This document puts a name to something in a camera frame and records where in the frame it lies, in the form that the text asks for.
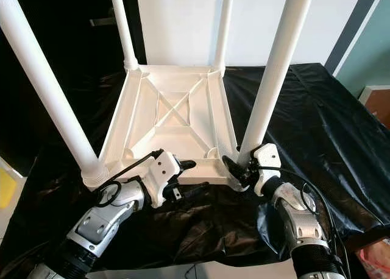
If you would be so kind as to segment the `dark grey wall trim strip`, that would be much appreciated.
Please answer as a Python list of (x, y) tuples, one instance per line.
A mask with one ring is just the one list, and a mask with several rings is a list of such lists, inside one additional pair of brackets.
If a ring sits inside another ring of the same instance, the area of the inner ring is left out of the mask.
[(376, 0), (357, 0), (353, 11), (349, 15), (342, 32), (339, 34), (337, 42), (329, 53), (324, 68), (332, 75), (336, 75), (337, 70), (345, 59), (349, 45), (358, 37), (358, 31), (374, 5)]

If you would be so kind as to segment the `pink plastic bag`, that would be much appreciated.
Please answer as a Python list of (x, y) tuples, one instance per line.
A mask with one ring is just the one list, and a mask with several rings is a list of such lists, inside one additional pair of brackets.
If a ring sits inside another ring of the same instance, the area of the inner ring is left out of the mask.
[(390, 279), (390, 238), (360, 249), (357, 255), (370, 279)]

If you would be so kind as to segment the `black door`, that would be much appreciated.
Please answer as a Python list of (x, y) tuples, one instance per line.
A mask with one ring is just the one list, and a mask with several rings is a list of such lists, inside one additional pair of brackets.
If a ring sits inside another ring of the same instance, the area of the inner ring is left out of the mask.
[[(92, 27), (111, 0), (18, 0), (67, 101), (97, 153), (124, 76), (117, 26)], [(2, 105), (0, 154), (23, 171), (36, 160), (70, 160), (64, 140), (44, 109), (8, 39), (1, 33), (2, 84), (9, 96)]]

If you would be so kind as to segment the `yellow container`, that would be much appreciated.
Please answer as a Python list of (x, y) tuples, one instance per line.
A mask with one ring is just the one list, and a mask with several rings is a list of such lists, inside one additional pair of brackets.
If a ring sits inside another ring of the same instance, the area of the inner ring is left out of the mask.
[(7, 168), (3, 168), (0, 172), (0, 209), (5, 209), (11, 204), (15, 190), (16, 180)]

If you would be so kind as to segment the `black plastic table cover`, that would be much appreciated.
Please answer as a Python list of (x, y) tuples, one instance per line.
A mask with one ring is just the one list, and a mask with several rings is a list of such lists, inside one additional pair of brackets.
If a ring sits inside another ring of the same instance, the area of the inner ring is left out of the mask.
[[(323, 65), (294, 64), (266, 140), (278, 146), (285, 170), (296, 172), (293, 183), (304, 176), (323, 193), (352, 276), (367, 279), (357, 252), (390, 238), (390, 129)], [(70, 155), (41, 157), (31, 167), (2, 240), (1, 279), (25, 279), (88, 209), (90, 192)], [(96, 270), (211, 261), (253, 267), (289, 259), (281, 220), (261, 199), (220, 185), (184, 185), (183, 195), (131, 215)]]

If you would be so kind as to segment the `brown and white flat board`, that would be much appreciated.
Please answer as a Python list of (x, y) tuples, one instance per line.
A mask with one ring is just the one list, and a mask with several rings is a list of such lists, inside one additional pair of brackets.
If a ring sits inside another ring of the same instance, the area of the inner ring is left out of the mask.
[(366, 86), (358, 100), (382, 125), (390, 129), (390, 85)]

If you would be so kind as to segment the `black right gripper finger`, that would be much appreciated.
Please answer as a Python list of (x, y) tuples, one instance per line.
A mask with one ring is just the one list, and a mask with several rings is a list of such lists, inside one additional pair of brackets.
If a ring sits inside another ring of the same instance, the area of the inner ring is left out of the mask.
[(244, 168), (234, 162), (234, 160), (227, 155), (222, 155), (222, 162), (231, 174), (232, 178), (237, 181), (244, 181)]

